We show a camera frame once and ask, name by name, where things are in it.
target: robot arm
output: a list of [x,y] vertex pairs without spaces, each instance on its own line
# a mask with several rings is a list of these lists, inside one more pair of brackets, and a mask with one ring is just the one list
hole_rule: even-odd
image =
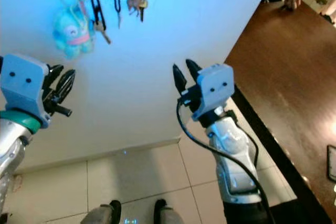
[[[177,118],[189,138],[215,156],[227,223],[272,223],[265,192],[249,156],[249,138],[236,125],[234,113],[223,108],[234,93],[232,68],[224,64],[201,69],[191,60],[186,60],[186,64],[196,85],[186,89],[183,74],[173,66],[175,85],[181,94]],[[180,116],[182,104],[191,109],[192,119],[206,129],[210,145],[197,140],[186,129]]]
[[59,104],[72,89],[75,71],[67,71],[55,90],[50,87],[62,70],[61,65],[50,67],[28,56],[0,57],[0,88],[7,102],[6,110],[0,111],[0,214],[25,146],[40,128],[49,127],[55,112],[71,115]]

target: black cable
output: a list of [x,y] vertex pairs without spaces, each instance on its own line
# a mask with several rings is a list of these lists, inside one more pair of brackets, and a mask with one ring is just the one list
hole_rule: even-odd
[[[244,131],[244,129],[242,127],[240,127],[238,123],[236,123],[236,126],[238,128],[240,128],[242,131]],[[251,140],[251,142],[253,143],[254,147],[256,148],[256,153],[255,153],[255,156],[254,156],[253,164],[257,168],[258,155],[259,155],[259,147],[258,147],[256,141],[251,137],[251,135],[249,135],[246,131],[244,131],[244,133],[248,136],[248,138]]]
[[247,175],[252,179],[252,181],[254,182],[254,184],[256,185],[256,187],[258,188],[258,190],[260,191],[260,196],[261,196],[261,201],[264,203],[264,207],[267,213],[268,218],[270,219],[271,223],[275,224],[273,215],[270,211],[270,207],[269,207],[269,203],[266,197],[266,193],[263,190],[261,184],[259,183],[259,181],[256,179],[256,177],[253,175],[253,173],[239,160],[237,160],[236,158],[226,154],[225,152],[219,151],[216,148],[211,147],[208,144],[205,144],[204,142],[198,140],[196,137],[193,136],[193,134],[191,134],[188,129],[186,128],[186,126],[184,125],[184,123],[182,122],[181,119],[181,108],[182,106],[182,101],[179,99],[177,101],[177,106],[176,106],[176,115],[177,115],[177,120],[182,128],[182,130],[184,131],[184,133],[196,144],[198,144],[199,146],[219,155],[222,156],[224,158],[227,158],[229,160],[231,160],[232,162],[236,163],[237,165],[239,165],[246,173]]

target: blue plush toy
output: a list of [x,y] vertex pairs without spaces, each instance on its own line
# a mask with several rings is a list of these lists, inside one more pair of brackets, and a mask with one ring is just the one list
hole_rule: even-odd
[[90,22],[84,0],[67,6],[57,14],[53,36],[58,49],[63,50],[67,59],[75,59],[81,53],[93,50],[94,30]]

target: brown table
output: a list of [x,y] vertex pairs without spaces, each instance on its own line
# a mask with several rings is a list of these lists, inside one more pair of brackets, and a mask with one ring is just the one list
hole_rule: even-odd
[[227,58],[233,99],[313,223],[336,222],[327,178],[327,145],[336,145],[336,29],[305,4],[295,12],[280,6],[260,5]]

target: gray pants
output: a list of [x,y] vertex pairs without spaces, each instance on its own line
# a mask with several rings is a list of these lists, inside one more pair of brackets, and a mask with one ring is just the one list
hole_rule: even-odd
[[164,207],[161,210],[161,223],[160,224],[183,224],[181,216],[174,211],[171,207]]
[[[80,224],[111,224],[113,208],[110,205],[101,205],[91,210]],[[161,210],[160,224],[183,224],[180,215],[171,207],[164,207]]]

